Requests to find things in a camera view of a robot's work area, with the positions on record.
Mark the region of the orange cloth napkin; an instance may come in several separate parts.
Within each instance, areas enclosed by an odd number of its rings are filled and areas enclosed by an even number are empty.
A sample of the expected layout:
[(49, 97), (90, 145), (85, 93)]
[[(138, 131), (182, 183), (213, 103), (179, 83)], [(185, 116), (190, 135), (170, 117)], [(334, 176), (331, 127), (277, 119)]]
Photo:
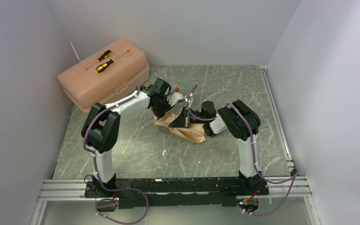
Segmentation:
[(173, 122), (177, 117), (178, 115), (172, 112), (167, 112), (162, 118), (154, 116), (154, 124), (159, 127), (164, 127), (167, 130), (171, 131), (173, 134), (193, 141), (195, 143), (202, 143), (206, 141), (205, 131), (202, 124), (191, 124), (187, 128), (169, 127), (169, 124)]

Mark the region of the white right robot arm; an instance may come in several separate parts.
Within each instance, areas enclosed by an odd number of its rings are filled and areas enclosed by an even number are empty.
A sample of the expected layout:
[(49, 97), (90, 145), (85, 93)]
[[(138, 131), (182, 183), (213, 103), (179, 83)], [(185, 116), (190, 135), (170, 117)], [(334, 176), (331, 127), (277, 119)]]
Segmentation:
[(210, 137), (228, 130), (236, 139), (240, 155), (240, 190), (250, 195), (257, 190), (258, 183), (253, 178), (259, 173), (256, 164), (256, 151), (254, 141), (256, 139), (261, 121), (257, 114), (246, 106), (241, 100), (237, 100), (218, 110), (214, 103), (206, 101), (202, 103), (200, 111), (194, 111), (183, 107), (180, 115), (170, 124), (170, 128), (191, 128), (192, 125), (201, 125), (204, 134)]

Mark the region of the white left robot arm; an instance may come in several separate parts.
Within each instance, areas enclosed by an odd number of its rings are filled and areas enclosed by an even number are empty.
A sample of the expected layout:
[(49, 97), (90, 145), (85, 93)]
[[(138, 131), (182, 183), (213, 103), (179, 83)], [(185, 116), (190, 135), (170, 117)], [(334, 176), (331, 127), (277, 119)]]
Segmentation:
[(92, 154), (93, 176), (99, 182), (99, 193), (109, 197), (116, 190), (112, 149), (118, 140), (121, 121), (145, 109), (151, 109), (155, 117), (161, 118), (183, 99), (177, 88), (172, 90), (169, 83), (158, 78), (153, 84), (137, 87), (116, 102), (95, 103), (91, 107), (81, 136), (83, 148)]

